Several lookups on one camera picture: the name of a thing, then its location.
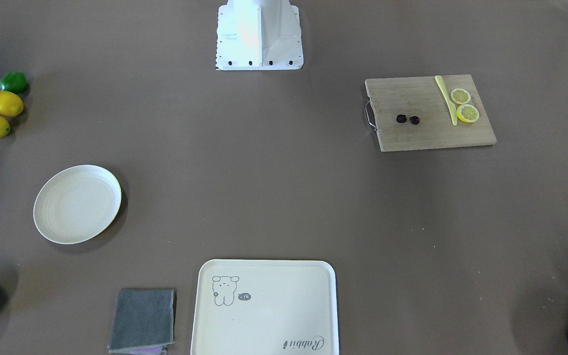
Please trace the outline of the cream round plate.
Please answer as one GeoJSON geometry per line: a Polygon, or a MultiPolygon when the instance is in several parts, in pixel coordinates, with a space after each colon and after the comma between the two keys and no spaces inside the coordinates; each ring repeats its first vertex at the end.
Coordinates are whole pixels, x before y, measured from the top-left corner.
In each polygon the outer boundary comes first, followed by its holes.
{"type": "Polygon", "coordinates": [[[61,245],[83,243],[115,220],[122,203],[118,179],[95,165],[67,168],[41,187],[33,207],[35,227],[61,245]]]}

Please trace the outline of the cream rabbit tray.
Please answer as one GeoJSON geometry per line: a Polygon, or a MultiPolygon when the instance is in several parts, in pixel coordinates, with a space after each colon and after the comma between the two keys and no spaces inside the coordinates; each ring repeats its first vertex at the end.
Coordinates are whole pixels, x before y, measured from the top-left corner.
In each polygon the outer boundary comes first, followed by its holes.
{"type": "Polygon", "coordinates": [[[209,260],[198,275],[192,355],[338,355],[333,267],[314,260],[209,260]]]}

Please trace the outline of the bamboo cutting board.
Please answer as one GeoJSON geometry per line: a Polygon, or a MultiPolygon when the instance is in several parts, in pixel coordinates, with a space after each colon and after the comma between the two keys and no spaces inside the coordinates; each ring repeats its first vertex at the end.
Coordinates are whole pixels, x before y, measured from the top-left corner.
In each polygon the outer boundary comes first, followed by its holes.
{"type": "Polygon", "coordinates": [[[365,80],[369,124],[377,135],[380,151],[430,150],[493,145],[497,138],[482,99],[470,74],[443,75],[447,90],[463,88],[471,96],[471,105],[480,112],[475,123],[458,120],[454,126],[434,76],[409,78],[369,78],[365,80]],[[406,123],[397,123],[404,114],[406,123]],[[409,117],[417,115],[420,124],[409,117]]]}

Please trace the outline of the yellow plastic knife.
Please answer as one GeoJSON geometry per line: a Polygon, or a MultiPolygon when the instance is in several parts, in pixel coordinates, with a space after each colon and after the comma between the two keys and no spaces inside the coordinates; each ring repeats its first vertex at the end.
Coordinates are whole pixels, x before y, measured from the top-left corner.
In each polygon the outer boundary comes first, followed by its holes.
{"type": "Polygon", "coordinates": [[[439,88],[442,96],[444,97],[444,101],[445,101],[445,103],[448,107],[451,122],[454,126],[456,126],[458,124],[458,118],[457,118],[457,115],[456,115],[456,104],[453,103],[453,101],[451,101],[449,91],[447,90],[445,81],[442,78],[442,76],[435,75],[434,79],[435,79],[435,83],[437,84],[437,87],[439,88]]]}

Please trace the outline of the lemon slice near edge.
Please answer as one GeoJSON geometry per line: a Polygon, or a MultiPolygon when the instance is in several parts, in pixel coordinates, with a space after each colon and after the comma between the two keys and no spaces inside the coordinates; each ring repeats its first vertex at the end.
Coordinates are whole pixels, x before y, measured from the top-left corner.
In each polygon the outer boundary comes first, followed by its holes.
{"type": "Polygon", "coordinates": [[[449,99],[458,106],[470,104],[472,96],[464,88],[453,88],[449,93],[449,99]]]}

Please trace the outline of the grey folded cloth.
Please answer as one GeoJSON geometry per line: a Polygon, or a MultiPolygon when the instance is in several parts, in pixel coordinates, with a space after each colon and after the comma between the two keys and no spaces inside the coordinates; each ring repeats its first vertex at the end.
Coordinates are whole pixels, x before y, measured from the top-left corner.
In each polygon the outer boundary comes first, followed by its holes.
{"type": "Polygon", "coordinates": [[[173,288],[122,288],[116,297],[110,354],[166,355],[174,343],[173,288]]]}

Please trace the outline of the green lime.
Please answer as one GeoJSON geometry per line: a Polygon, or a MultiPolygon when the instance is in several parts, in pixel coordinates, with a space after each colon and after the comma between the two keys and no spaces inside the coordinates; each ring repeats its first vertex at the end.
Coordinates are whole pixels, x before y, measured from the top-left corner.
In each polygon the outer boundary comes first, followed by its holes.
{"type": "Polygon", "coordinates": [[[20,94],[28,87],[28,81],[23,72],[11,71],[0,79],[0,90],[20,94]]]}

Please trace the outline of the yellow lemon middle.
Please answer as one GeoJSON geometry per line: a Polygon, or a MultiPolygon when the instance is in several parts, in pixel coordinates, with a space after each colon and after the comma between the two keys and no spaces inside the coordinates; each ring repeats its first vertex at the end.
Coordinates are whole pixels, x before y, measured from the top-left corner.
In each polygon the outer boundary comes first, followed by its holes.
{"type": "Polygon", "coordinates": [[[22,99],[13,92],[0,90],[0,115],[16,117],[24,110],[22,99]]]}

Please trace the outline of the white pedestal column base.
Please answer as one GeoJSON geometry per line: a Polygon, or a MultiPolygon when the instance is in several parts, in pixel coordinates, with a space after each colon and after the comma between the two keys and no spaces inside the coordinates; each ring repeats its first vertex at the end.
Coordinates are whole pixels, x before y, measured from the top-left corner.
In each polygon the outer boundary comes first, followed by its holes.
{"type": "Polygon", "coordinates": [[[288,0],[229,0],[218,8],[216,34],[217,70],[303,68],[299,9],[288,0]]]}

